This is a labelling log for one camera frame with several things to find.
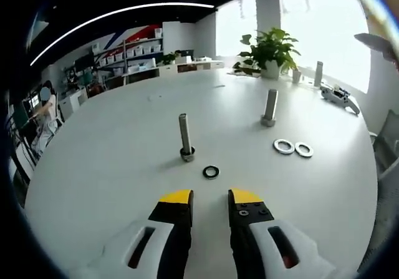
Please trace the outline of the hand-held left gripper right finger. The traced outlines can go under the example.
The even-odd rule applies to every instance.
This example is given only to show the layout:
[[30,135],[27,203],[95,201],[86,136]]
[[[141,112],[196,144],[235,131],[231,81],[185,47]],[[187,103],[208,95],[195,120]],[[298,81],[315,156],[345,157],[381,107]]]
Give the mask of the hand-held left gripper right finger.
[[238,278],[332,278],[335,267],[292,224],[275,219],[256,194],[228,191],[230,246]]

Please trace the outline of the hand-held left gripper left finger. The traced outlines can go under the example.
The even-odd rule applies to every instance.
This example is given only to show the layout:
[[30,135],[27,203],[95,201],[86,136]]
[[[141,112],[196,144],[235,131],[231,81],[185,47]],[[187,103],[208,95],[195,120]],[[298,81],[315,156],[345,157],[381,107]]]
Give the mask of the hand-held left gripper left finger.
[[183,278],[192,224],[193,191],[169,193],[146,220],[112,236],[100,255],[70,270],[69,278]]

